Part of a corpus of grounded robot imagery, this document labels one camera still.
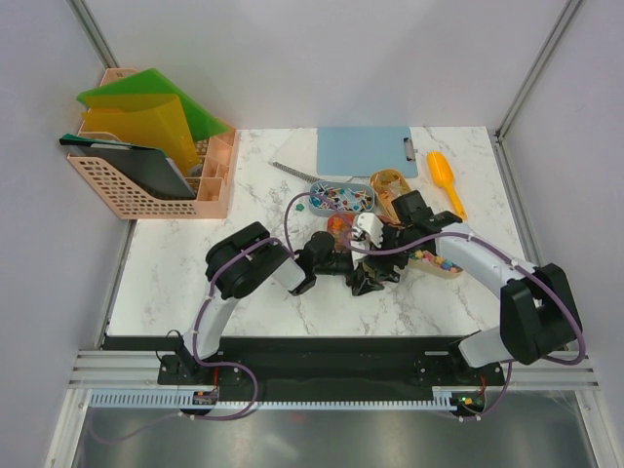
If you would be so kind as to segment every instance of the desk organizer basket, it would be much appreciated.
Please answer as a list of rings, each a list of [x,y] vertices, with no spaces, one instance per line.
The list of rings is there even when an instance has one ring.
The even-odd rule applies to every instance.
[[[137,73],[131,68],[109,68],[100,86]],[[81,137],[117,139],[113,134],[82,132]],[[195,200],[159,200],[96,157],[67,155],[69,163],[92,186],[106,205],[122,219],[206,219],[225,218],[233,194],[239,136],[236,129],[196,141],[203,163],[199,177],[186,180],[197,191]]]

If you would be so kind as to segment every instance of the black notebook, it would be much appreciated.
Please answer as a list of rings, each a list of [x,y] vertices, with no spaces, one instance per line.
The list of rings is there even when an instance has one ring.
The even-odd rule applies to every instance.
[[[120,141],[64,135],[58,142],[70,154],[106,161],[151,196],[160,200],[194,200],[197,194],[162,149]]]

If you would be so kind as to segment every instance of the yellow plastic folder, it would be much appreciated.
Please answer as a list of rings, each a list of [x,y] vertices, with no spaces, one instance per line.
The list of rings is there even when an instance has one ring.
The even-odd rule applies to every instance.
[[[110,132],[122,141],[160,148],[186,177],[200,164],[176,95],[89,96],[87,132]]]

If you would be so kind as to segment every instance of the green plastic folder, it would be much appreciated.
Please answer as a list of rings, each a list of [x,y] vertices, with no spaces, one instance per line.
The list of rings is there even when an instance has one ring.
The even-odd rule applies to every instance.
[[[77,99],[87,105],[86,98],[90,96],[169,94],[179,96],[194,141],[224,134],[230,130],[156,68],[149,68],[136,75],[85,91],[78,95]]]

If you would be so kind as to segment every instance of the small container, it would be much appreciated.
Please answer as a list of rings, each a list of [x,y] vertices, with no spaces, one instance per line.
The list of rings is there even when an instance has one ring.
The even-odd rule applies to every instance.
[[[374,190],[363,183],[319,180],[312,184],[310,191],[332,199],[340,210],[346,213],[368,213],[374,206]],[[329,217],[335,213],[332,208],[314,197],[310,197],[308,203],[310,212],[316,216]]]
[[[384,169],[370,176],[370,186],[381,209],[390,216],[392,222],[400,222],[392,201],[411,192],[411,187],[403,175],[395,169]]]

